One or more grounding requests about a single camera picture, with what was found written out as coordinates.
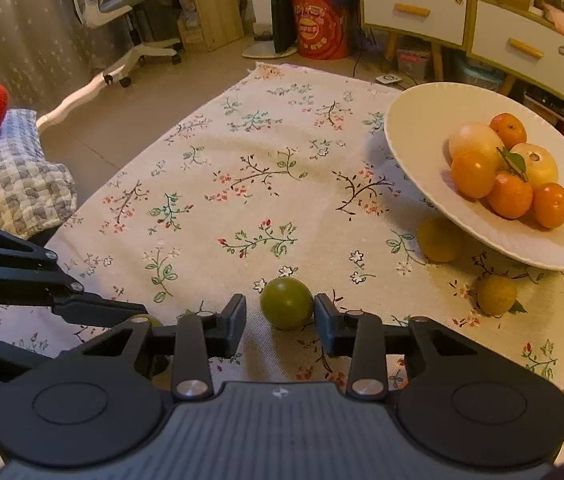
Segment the red gift bag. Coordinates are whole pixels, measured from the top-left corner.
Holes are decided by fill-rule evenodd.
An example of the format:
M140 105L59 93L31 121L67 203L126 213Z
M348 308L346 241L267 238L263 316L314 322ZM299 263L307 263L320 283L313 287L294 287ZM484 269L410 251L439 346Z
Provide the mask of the red gift bag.
M291 0L297 49L304 58L339 60L350 53L348 12L332 0Z

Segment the orange mandarin without leaf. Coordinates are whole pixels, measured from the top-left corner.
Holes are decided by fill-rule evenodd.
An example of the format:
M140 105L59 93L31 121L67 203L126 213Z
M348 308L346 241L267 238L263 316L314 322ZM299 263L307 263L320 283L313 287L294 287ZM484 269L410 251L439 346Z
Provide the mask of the orange mandarin without leaf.
M498 134L507 150L527 142L527 133L522 122L510 113L501 113L491 118L489 127Z

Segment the pale yellow grapefruit smooth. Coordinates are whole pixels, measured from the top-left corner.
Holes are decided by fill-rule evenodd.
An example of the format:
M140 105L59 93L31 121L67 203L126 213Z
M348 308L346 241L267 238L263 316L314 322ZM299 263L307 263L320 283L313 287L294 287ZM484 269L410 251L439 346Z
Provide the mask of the pale yellow grapefruit smooth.
M465 122L448 140L448 151L451 159L464 153L476 152L484 155L495 170L503 167L503 159L499 153L504 144L489 126L481 122Z

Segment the orange tomato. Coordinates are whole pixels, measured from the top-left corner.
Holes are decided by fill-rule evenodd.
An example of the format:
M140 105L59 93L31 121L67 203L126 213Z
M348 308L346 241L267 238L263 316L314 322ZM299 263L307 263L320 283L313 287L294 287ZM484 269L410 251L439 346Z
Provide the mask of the orange tomato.
M551 182L534 189L532 210L535 219L545 229L555 229L564 223L564 188Z
M491 162L476 152L464 153L453 159L451 179L458 192L471 200L481 200L492 190L496 170Z

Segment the green lime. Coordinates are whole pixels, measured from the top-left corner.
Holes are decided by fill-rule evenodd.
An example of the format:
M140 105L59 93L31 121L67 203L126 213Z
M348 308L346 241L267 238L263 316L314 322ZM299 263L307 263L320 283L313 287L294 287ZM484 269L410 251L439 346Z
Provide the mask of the green lime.
M277 330L298 330L313 315L313 296L295 278L275 278L260 294L263 315Z
M131 321L133 323L143 323L143 322L148 322L149 324L151 324L152 327L161 327L163 326L163 323L161 323L158 318L155 318L155 316L152 316L150 314L138 314L138 315L134 315L131 318Z

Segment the orange mandarin with leaf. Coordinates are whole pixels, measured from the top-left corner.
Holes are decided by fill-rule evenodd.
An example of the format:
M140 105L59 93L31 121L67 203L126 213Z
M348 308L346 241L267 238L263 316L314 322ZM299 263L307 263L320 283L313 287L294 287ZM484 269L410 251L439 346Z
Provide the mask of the orange mandarin with leaf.
M498 148L504 167L496 172L496 180L486 200L498 216L515 220L527 214L534 191L526 174L526 162L521 155Z

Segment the small yellow fruit under plate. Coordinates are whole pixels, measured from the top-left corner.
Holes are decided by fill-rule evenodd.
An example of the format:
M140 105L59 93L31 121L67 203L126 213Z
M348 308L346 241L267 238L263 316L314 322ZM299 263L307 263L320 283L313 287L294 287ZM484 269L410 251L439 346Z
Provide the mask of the small yellow fruit under plate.
M416 240L428 260L448 263L461 255L464 232L445 217L428 217L417 227Z

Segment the checkered grey cushion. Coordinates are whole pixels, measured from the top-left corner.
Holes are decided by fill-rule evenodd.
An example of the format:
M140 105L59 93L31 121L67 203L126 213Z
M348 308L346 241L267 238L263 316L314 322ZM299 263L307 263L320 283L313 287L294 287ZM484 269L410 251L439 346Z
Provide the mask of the checkered grey cushion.
M0 127L0 230L27 240L61 226L77 201L68 168L45 158L36 113L9 110Z

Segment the small yellow-brown fruit with leaf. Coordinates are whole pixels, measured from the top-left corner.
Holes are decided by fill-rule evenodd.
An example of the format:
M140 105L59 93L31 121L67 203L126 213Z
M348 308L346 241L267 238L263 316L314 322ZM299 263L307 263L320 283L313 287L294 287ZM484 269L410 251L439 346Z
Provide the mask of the small yellow-brown fruit with leaf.
M488 316L527 312L518 300L518 286L515 281L497 274L488 275L476 282L475 301L478 310Z

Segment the orange tomato front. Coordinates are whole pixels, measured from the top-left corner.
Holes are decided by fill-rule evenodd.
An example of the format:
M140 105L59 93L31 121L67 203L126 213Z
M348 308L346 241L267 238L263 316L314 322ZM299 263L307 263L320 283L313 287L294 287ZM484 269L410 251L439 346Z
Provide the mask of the orange tomato front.
M555 229L564 223L564 188L551 182L534 189L532 210L535 219L545 229Z

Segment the white ribbed plate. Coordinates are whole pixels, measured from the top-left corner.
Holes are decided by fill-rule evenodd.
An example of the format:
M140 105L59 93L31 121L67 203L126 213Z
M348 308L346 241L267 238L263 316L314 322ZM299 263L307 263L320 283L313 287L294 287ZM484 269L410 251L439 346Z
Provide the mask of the white ribbed plate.
M448 219L504 255L564 270L564 136L501 94L421 84L387 108L390 151Z

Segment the pale yellow grapefruit with navel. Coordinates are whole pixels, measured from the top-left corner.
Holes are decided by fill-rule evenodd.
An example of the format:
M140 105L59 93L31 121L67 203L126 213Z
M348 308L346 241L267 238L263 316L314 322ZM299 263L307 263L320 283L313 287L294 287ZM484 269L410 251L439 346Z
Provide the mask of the pale yellow grapefruit with navel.
M523 157L526 176L532 188L559 181L559 169L553 156L536 144L518 143L513 146L512 153Z

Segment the floral tablecloth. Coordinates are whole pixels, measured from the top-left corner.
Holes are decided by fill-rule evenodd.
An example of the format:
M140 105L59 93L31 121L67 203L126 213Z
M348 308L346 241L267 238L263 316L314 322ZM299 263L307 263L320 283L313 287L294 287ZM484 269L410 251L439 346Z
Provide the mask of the floral tablecloth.
M244 295L246 330L235 356L212 361L216 384L344 384L347 361L325 352L312 324L282 332L262 315L265 285L295 278L340 311L397 325L434 318L564 392L564 270L518 261L457 225L456 260L419 249L419 224L447 217L388 146L385 115L401 93L259 65L129 162L50 248L90 292L143 304L165 324ZM475 284L491 274L515 281L526 313L478 310Z

